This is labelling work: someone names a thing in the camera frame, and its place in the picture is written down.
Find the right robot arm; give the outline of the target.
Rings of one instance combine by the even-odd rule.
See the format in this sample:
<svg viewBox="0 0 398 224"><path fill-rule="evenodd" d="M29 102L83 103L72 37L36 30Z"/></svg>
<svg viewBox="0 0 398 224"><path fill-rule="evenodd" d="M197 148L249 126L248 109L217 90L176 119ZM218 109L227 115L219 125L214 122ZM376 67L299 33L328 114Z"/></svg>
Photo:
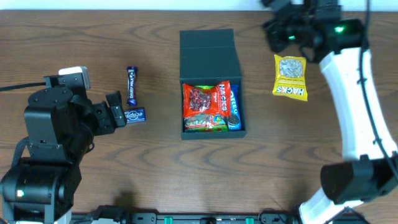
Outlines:
<svg viewBox="0 0 398 224"><path fill-rule="evenodd" d="M313 51L333 97L343 162L323 166L321 187L292 223L334 223L397 187L397 144L389 133L371 70L369 17L345 19L338 1L264 1L274 16L263 28L279 53L291 44Z"/></svg>

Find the Haribo gummy bag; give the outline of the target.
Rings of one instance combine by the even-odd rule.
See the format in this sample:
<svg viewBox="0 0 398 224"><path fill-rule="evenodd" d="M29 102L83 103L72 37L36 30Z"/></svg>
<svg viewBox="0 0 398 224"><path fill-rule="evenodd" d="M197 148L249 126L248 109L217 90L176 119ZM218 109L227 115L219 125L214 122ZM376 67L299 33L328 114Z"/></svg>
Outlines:
<svg viewBox="0 0 398 224"><path fill-rule="evenodd" d="M211 108L211 93L213 86L193 86L188 91L188 105L193 111L199 112L195 116L184 116L184 131L186 133L199 132L227 132L225 117L220 114L204 114Z"/></svg>

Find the blue Oreo cookie pack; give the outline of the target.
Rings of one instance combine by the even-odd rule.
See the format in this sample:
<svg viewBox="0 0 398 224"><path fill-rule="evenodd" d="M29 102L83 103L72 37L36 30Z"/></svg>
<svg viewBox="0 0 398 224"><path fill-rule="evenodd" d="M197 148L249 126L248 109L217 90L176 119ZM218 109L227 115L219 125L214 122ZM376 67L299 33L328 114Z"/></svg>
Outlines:
<svg viewBox="0 0 398 224"><path fill-rule="evenodd" d="M242 129L238 87L238 85L231 85L231 115L227 117L227 126L230 131L239 131Z"/></svg>

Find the red Hacks candy bag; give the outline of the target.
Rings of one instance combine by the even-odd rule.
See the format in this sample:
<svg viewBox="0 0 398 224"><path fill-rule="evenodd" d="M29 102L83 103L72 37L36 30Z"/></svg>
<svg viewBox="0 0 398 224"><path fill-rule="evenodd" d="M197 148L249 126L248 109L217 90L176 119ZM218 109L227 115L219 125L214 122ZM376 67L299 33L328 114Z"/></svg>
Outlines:
<svg viewBox="0 0 398 224"><path fill-rule="evenodd" d="M231 115L231 85L223 81L204 89L183 84L183 117L189 118L198 114Z"/></svg>

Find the yellow Hacks candy bag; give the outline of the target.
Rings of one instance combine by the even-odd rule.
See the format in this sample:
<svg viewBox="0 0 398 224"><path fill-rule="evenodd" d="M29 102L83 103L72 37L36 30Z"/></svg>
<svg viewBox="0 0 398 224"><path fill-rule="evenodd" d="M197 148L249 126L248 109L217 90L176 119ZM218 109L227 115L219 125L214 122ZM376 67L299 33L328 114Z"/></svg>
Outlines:
<svg viewBox="0 0 398 224"><path fill-rule="evenodd" d="M275 82L272 94L308 101L305 83L306 58L274 55Z"/></svg>

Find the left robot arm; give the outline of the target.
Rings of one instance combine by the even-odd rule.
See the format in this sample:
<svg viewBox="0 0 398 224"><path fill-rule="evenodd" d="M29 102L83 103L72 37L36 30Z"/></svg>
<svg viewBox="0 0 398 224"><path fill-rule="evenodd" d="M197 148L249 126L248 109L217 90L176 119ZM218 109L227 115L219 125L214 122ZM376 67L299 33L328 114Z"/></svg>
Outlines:
<svg viewBox="0 0 398 224"><path fill-rule="evenodd" d="M54 223L68 213L81 181L80 162L93 150L95 136L127 124L119 91L92 103L81 73L44 78L24 111L28 136L1 180L3 218Z"/></svg>

